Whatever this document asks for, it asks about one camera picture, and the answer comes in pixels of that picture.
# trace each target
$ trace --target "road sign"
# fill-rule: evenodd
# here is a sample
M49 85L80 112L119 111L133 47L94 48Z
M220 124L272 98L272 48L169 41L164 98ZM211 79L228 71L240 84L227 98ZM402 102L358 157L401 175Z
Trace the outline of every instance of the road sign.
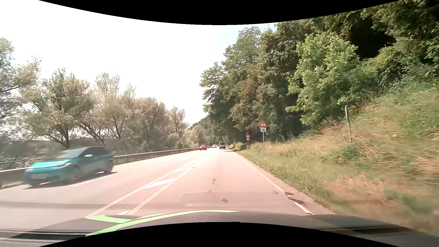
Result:
M268 126L267 126L267 124L265 124L265 121L262 120L261 123L259 124L259 127L260 127L260 128L262 128L262 127L267 128Z

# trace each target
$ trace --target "grassy embankment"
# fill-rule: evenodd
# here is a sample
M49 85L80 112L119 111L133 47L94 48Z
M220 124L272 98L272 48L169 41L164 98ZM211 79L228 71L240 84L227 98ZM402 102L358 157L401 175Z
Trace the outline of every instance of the grassy embankment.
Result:
M230 147L337 214L439 235L439 91L381 97L347 125Z

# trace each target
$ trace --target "teal car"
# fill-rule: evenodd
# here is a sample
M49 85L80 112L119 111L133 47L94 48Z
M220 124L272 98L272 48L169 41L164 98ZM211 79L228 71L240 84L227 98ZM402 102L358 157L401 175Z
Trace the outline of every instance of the teal car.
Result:
M106 147L65 149L51 158L34 162L26 169L24 181L32 186L45 182L74 183L86 175L110 173L113 166L113 153Z

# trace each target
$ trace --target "asphalt road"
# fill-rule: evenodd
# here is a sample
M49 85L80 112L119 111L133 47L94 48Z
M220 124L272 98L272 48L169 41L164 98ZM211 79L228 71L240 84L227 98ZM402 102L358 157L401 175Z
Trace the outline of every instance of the asphalt road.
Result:
M332 214L231 150L192 151L115 166L72 185L0 190L0 228L40 227L102 214L199 209Z

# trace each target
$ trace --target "metal guardrail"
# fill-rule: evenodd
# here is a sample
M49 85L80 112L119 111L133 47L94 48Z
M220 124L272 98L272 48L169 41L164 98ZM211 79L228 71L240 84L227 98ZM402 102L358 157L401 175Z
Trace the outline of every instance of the metal guardrail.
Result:
M113 159L115 160L115 165L120 165L120 164L130 163L130 162L139 161L139 160L146 160L146 159L151 159L151 158L160 157L160 156L195 151L195 150L199 150L199 149L200 148L176 149L176 150L149 152L149 153L126 154L126 155L113 156ZM36 161L36 160L42 160L42 159L7 161L7 162L0 162L0 165L7 164L7 163L29 162L29 161ZM23 173L27 168L28 167L23 167L23 168L16 168L16 169L0 171L0 189L3 187L5 182L21 182Z

